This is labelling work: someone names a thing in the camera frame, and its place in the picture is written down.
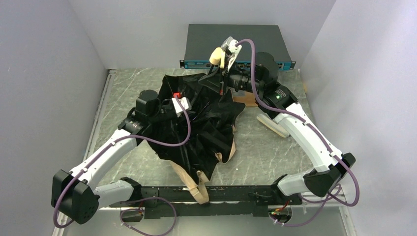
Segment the beige folding umbrella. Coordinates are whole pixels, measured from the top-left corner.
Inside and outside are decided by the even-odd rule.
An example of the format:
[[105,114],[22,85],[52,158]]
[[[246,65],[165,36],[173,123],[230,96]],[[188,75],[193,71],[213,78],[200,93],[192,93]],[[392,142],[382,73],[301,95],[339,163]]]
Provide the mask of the beige folding umbrella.
[[163,105],[173,105],[174,93],[190,101],[188,116],[152,124],[150,137],[179,147],[167,147],[149,143],[157,156],[168,161],[189,193],[199,204],[209,201],[206,182],[209,182],[218,163],[227,163],[233,157],[236,146],[234,132],[238,116],[246,105],[235,102],[232,93],[224,95],[199,83],[203,73],[182,76],[165,75],[158,98]]

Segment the beige umbrella case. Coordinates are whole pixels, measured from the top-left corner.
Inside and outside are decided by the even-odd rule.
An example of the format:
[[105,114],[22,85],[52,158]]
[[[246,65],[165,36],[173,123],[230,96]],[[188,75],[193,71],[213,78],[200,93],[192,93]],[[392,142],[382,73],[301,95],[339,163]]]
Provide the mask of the beige umbrella case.
[[282,138],[288,138],[290,136],[290,133],[282,125],[276,123],[265,114],[258,114],[257,120]]

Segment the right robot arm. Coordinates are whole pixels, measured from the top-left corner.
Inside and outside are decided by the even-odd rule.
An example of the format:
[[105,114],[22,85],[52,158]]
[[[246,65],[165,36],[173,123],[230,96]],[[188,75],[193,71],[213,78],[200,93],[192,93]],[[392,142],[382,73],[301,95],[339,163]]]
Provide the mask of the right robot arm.
[[285,196],[311,192],[318,197],[330,195],[339,181],[349,174],[359,194],[357,178],[351,171],[356,159],[351,153],[343,154],[335,148],[318,130],[304,112],[295,95],[278,82],[278,65],[272,55],[259,53],[265,64],[255,62],[252,53],[248,72],[236,67],[237,52],[228,55],[220,47],[216,48],[209,62],[216,67],[200,79],[200,84],[221,93],[226,86],[254,94],[260,109],[268,116],[263,122],[281,136],[292,136],[309,157],[313,168],[294,175],[284,175],[278,179],[278,192]]

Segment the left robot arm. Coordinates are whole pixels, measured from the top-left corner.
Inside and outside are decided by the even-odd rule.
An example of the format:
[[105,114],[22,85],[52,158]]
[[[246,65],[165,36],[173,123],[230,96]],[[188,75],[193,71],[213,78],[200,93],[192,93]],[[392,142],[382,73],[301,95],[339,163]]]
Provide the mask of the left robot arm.
[[186,114],[189,103],[181,103],[175,93],[167,106],[162,106],[158,93],[144,90],[137,98],[137,104],[118,125],[111,137],[88,159],[70,171],[59,170],[53,177],[51,205],[54,207],[53,222],[62,229],[73,222],[88,222],[98,209],[117,202],[132,202],[142,194],[142,186],[129,177],[114,183],[99,185],[108,171],[142,141],[163,147],[180,147],[189,137],[179,142],[163,142],[153,139],[153,125],[176,120]]

